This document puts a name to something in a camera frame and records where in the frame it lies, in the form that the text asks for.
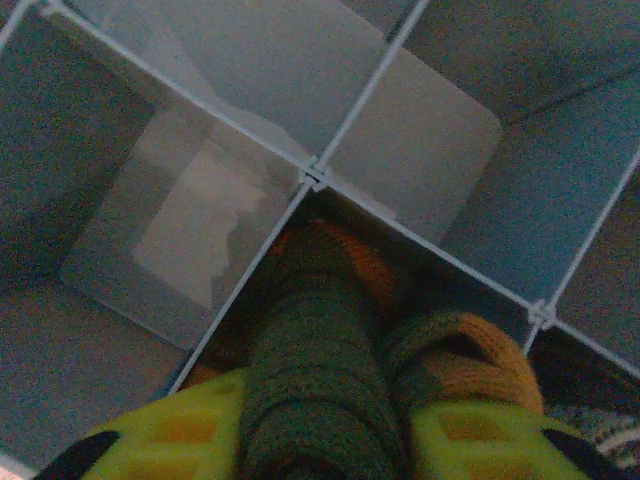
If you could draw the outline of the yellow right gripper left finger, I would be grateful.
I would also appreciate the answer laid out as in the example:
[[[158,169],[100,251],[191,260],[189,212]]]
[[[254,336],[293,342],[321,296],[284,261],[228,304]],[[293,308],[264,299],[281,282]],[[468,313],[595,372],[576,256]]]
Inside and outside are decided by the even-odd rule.
[[[32,480],[234,480],[247,376],[236,369],[97,426]]]

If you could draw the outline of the grey divided organizer box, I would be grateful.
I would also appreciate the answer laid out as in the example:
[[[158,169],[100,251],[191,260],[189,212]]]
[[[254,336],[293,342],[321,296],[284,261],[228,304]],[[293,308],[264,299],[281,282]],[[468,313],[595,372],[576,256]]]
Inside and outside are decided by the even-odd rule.
[[[640,0],[0,0],[0,465],[175,391],[306,213],[640,379]]]

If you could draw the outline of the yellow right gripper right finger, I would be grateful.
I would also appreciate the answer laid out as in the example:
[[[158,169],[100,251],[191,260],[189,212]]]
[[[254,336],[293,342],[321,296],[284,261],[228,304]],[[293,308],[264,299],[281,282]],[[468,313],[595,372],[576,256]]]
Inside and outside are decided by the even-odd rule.
[[[621,480],[575,429],[514,405],[431,404],[410,433],[412,480]]]

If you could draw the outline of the olive green orange-toed sock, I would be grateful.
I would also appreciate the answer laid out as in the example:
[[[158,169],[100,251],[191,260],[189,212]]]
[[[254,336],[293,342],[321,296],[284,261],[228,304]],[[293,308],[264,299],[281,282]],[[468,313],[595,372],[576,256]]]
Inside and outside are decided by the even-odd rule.
[[[400,294],[374,248],[326,221],[279,236],[202,357],[249,374],[239,480],[408,480],[410,417],[428,403],[543,410],[506,333],[441,281]]]

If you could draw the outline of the beige brown argyle sock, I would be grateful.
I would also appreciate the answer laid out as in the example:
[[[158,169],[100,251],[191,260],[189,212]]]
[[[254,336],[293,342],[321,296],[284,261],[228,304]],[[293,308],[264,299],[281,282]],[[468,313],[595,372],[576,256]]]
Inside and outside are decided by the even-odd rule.
[[[586,405],[549,405],[545,414],[580,431],[625,473],[640,476],[640,415]]]

